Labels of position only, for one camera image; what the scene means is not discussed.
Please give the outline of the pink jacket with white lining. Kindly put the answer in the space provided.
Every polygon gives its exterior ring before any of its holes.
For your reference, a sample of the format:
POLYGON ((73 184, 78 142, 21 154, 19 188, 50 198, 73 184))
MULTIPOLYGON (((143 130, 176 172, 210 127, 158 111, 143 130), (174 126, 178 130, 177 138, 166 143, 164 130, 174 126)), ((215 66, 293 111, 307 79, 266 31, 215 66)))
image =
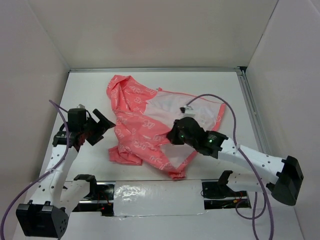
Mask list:
POLYGON ((114 75, 106 94, 116 117, 114 133, 118 144, 108 150, 117 164, 147 163, 172 179, 183 179, 197 152, 188 145, 172 145, 166 138, 174 121, 182 118, 180 108, 193 95, 148 88, 132 76, 114 75))

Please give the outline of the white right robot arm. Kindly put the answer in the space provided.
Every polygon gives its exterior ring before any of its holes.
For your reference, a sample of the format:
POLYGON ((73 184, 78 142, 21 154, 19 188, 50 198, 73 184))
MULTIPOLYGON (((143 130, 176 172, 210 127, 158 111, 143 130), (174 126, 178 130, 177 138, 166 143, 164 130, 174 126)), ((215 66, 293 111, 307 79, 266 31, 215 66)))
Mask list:
POLYGON ((258 173, 258 177, 250 178, 244 174, 236 176, 231 170, 225 170, 218 180, 218 190, 223 196, 238 191, 258 192, 267 189, 267 193, 278 202, 288 206, 296 204, 304 175, 295 157, 275 157, 236 145, 233 139, 220 132, 204 130, 192 117, 175 120, 166 137, 173 145, 186 144, 204 156, 231 162, 258 173))

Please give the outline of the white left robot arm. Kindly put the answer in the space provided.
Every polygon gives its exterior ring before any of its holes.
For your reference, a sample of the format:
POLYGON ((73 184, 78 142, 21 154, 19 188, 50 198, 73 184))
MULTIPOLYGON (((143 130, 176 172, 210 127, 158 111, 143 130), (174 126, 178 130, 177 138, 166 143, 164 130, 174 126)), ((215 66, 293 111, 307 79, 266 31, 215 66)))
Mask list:
POLYGON ((51 157, 45 173, 39 177, 37 190, 27 203, 16 209, 16 217, 27 237, 61 239, 71 212, 85 197, 97 197, 99 187, 94 175, 78 174, 64 188, 68 173, 84 143, 94 146, 116 125, 98 109, 71 108, 62 118, 63 124, 53 137, 51 157))

